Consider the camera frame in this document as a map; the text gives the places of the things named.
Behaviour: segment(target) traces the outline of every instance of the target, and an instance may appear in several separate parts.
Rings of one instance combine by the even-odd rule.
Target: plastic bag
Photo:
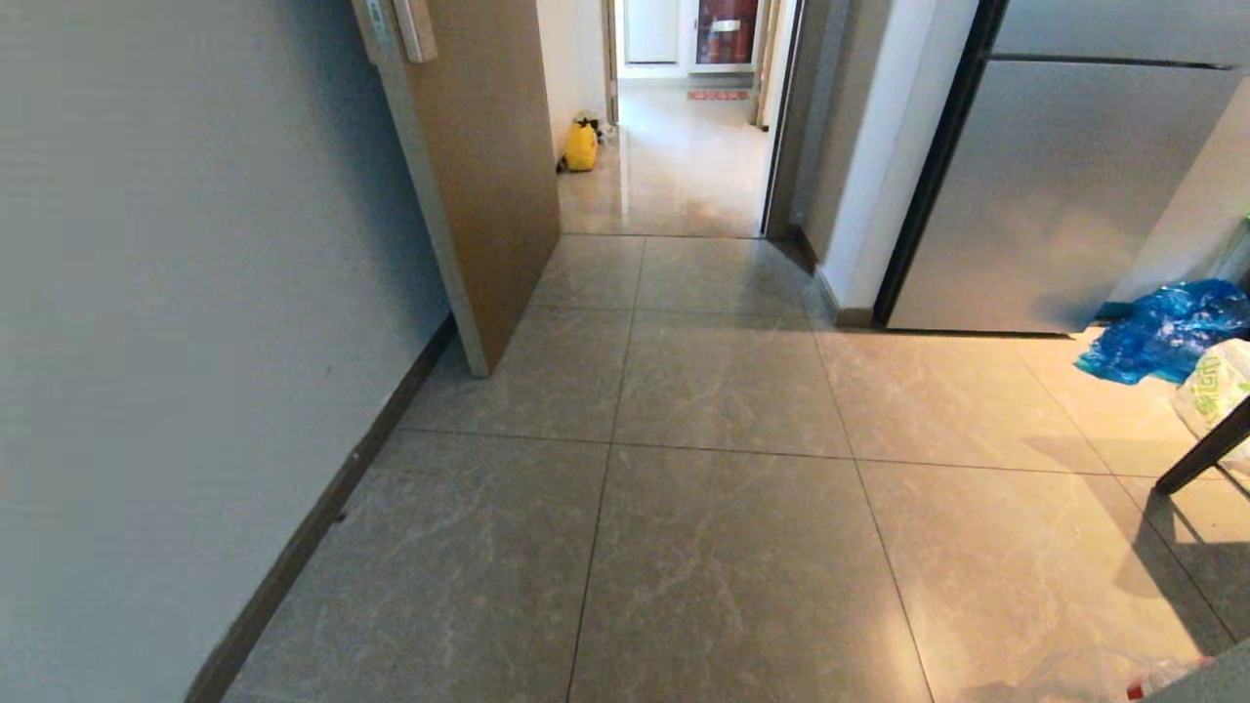
[[[1250,331],[1250,299],[1226,280],[1165,285],[1132,303],[1076,360],[1076,367],[1132,385],[1149,374],[1181,383],[1202,352]]]
[[[1198,667],[1090,647],[1046,657],[1020,682],[1011,703],[1124,703],[1136,690],[1161,688]]]
[[[575,124],[564,144],[564,161],[570,171],[589,171],[599,158],[599,135],[589,124]]]
[[[1206,437],[1250,395],[1250,341],[1230,339],[1211,346],[1172,397],[1172,408],[1195,437]],[[1220,460],[1224,467],[1250,473],[1250,440]]]

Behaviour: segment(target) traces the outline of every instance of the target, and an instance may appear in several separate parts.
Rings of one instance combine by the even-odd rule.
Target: white door
[[[678,63],[678,5],[672,0],[624,0],[625,63]]]

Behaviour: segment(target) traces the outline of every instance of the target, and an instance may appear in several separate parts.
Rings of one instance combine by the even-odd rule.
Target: black chair leg
[[[1214,467],[1225,454],[1250,437],[1250,397],[1238,404],[1220,424],[1211,428],[1176,465],[1168,469],[1156,483],[1155,490],[1171,495],[1206,469]]]

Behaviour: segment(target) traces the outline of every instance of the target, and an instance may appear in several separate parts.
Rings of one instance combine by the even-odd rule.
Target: refrigerator door
[[[1239,80],[990,61],[888,326],[1084,329]]]
[[[1248,0],[1010,0],[994,54],[1250,64]]]

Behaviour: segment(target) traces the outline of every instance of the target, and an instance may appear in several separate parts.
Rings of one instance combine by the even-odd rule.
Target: wooden door
[[[414,64],[392,5],[408,1],[351,0],[469,365],[489,375],[560,236],[538,10],[428,0],[438,55]]]

